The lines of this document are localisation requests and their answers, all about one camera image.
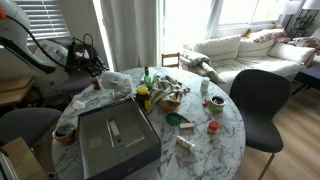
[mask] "green bottle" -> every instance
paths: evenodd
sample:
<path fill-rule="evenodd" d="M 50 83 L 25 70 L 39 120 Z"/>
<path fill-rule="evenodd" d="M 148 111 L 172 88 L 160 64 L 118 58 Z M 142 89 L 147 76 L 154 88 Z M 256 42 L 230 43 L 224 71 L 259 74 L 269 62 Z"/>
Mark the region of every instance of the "green bottle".
<path fill-rule="evenodd" d="M 143 83 L 147 86 L 148 90 L 151 89 L 151 78 L 149 76 L 149 68 L 148 66 L 144 67 L 144 78 L 143 78 Z"/>

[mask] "window blinds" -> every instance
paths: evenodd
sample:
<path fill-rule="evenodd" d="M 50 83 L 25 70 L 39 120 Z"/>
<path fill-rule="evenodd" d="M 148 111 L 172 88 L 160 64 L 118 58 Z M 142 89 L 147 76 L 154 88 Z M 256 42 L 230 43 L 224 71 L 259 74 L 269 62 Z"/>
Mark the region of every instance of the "window blinds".
<path fill-rule="evenodd" d="M 37 40 L 70 37 L 57 0 L 13 0 L 28 15 Z"/>

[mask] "wooden floor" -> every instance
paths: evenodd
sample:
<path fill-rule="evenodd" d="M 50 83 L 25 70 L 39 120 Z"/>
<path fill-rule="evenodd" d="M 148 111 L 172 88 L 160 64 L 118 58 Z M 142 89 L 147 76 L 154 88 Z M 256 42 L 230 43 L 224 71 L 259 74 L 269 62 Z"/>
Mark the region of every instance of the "wooden floor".
<path fill-rule="evenodd" d="M 263 179 L 320 179 L 320 91 L 311 88 L 292 96 L 274 122 L 284 149 L 276 154 Z M 246 147 L 233 180 L 258 179 L 270 155 Z"/>

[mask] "round table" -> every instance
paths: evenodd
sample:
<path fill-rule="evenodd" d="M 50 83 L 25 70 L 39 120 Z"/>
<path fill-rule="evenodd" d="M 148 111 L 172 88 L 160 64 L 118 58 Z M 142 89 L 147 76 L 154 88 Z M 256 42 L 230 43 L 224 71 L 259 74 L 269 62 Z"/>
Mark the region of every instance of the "round table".
<path fill-rule="evenodd" d="M 150 67 L 152 77 L 156 72 L 169 75 L 182 83 L 182 88 L 190 92 L 181 97 L 181 105 L 175 110 L 179 114 L 194 120 L 194 129 L 179 129 L 166 122 L 166 115 L 161 107 L 155 105 L 148 115 L 149 120 L 161 140 L 161 158 L 135 171 L 125 179 L 232 179 L 236 173 L 245 148 L 245 129 L 242 117 L 230 99 L 214 83 L 209 84 L 208 92 L 201 93 L 202 77 L 188 71 Z M 131 75 L 133 86 L 140 84 L 144 68 L 123 71 Z M 223 112 L 213 114 L 202 105 L 204 99 L 221 96 L 226 105 Z M 75 110 L 71 104 L 63 112 L 57 125 L 72 122 L 77 126 L 80 113 L 104 106 L 113 101 L 110 90 L 93 90 L 90 86 L 79 94 L 80 101 L 86 104 L 83 110 Z M 220 127 L 216 134 L 208 134 L 210 120 L 218 121 Z M 194 153 L 176 143 L 177 135 L 196 145 Z M 60 179 L 83 179 L 83 167 L 79 142 L 62 146 L 56 140 L 52 142 L 52 156 L 56 172 Z"/>

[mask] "cardboard box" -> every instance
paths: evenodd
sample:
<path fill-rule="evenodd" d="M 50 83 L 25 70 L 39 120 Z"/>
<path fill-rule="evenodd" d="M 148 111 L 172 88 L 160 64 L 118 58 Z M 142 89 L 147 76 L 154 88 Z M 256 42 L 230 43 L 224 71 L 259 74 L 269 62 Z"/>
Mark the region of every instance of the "cardboard box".
<path fill-rule="evenodd" d="M 79 115 L 85 179 L 122 179 L 161 156 L 161 142 L 133 98 Z"/>

